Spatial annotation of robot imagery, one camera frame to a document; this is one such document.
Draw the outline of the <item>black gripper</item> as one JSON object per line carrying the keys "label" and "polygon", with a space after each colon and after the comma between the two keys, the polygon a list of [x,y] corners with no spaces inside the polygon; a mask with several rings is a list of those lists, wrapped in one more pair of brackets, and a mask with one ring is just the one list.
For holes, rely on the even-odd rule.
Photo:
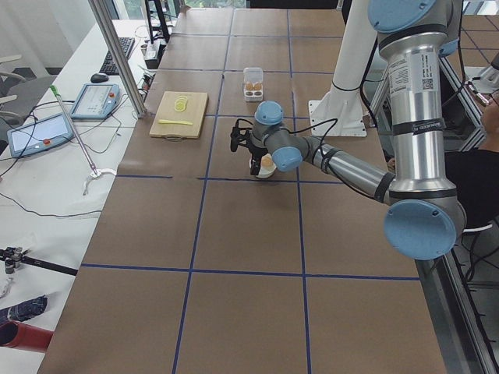
{"label": "black gripper", "polygon": [[260,173],[260,159],[268,154],[268,150],[265,147],[259,147],[250,143],[249,151],[252,154],[252,159],[249,161],[250,174],[258,175]]}

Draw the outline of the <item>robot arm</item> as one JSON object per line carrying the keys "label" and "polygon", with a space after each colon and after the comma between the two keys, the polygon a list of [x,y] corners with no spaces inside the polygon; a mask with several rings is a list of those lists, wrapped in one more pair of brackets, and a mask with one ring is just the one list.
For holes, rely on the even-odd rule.
{"label": "robot arm", "polygon": [[[257,174],[264,155],[277,169],[308,162],[348,187],[388,205],[384,233],[401,254],[418,260],[448,253],[466,217],[444,166],[440,66],[458,46],[460,1],[354,1],[330,90],[310,108],[312,133],[294,136],[281,106],[262,102],[254,123],[231,143],[249,149]],[[386,61],[395,171],[382,171],[325,142],[363,131],[359,95],[370,59]]]}

